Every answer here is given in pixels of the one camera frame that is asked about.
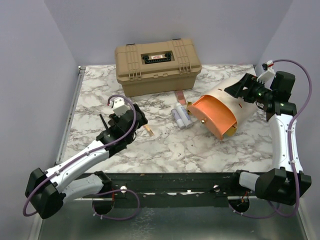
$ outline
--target screw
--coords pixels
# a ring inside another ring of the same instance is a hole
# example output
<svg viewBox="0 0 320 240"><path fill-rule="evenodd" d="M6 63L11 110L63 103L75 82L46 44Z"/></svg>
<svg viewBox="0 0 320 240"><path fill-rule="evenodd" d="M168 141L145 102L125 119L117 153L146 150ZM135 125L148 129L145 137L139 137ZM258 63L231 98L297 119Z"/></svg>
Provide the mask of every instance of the screw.
<svg viewBox="0 0 320 240"><path fill-rule="evenodd" d="M214 190L216 193L220 192L220 187L219 187L219 185L214 185L214 186L213 186L213 190Z"/></svg>

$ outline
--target black metal bar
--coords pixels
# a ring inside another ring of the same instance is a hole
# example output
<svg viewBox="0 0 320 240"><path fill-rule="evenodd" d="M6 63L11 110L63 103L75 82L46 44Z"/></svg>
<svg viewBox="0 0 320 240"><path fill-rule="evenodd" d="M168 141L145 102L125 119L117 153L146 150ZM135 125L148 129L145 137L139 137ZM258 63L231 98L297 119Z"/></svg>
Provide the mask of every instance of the black metal bar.
<svg viewBox="0 0 320 240"><path fill-rule="evenodd" d="M247 190L238 184L239 172L106 174L112 180L113 189L126 186L127 189L136 192L142 208L227 207L228 197L243 196ZM105 201L106 206L110 204L110 201ZM137 200L131 193L119 192L115 195L115 208L136 206Z"/></svg>

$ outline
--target silver metal floor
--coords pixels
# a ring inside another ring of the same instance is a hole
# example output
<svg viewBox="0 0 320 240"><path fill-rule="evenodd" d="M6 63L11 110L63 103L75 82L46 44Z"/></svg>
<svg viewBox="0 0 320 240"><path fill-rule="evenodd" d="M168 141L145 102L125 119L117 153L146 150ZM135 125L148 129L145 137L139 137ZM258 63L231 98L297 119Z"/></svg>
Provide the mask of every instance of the silver metal floor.
<svg viewBox="0 0 320 240"><path fill-rule="evenodd" d="M284 212L291 211L283 207ZM116 209L124 217L132 209ZM247 213L264 216L271 212L263 200L251 199ZM249 219L229 208L144 208L128 221L93 217L91 201L65 204L43 221L38 240L306 240L300 217Z"/></svg>

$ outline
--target white cylinder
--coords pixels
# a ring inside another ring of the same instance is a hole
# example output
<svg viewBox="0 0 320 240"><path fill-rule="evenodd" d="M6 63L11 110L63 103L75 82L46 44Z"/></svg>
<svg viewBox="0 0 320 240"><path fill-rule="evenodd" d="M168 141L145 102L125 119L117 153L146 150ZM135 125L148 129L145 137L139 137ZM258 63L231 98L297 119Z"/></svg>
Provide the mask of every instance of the white cylinder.
<svg viewBox="0 0 320 240"><path fill-rule="evenodd" d="M184 108L184 106L181 105L181 103L177 102L174 106L178 114L180 115L184 125L187 128L190 128L194 123L191 121L190 116L187 113L187 110Z"/></svg>
<svg viewBox="0 0 320 240"><path fill-rule="evenodd" d="M186 125L184 124L184 121L182 121L178 111L175 108L173 108L171 110L171 113L172 113L172 116L174 117L174 119L176 121L176 124L178 124L178 127L180 129L184 129L186 127Z"/></svg>

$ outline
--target tan plastic toolbox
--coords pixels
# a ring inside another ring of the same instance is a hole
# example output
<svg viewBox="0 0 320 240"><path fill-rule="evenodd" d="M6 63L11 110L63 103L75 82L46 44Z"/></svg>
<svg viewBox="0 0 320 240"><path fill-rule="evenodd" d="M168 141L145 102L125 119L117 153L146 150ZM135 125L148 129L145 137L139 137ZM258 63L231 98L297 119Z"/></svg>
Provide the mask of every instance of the tan plastic toolbox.
<svg viewBox="0 0 320 240"><path fill-rule="evenodd" d="M127 97L192 89L202 68L191 39L118 46L115 62Z"/></svg>

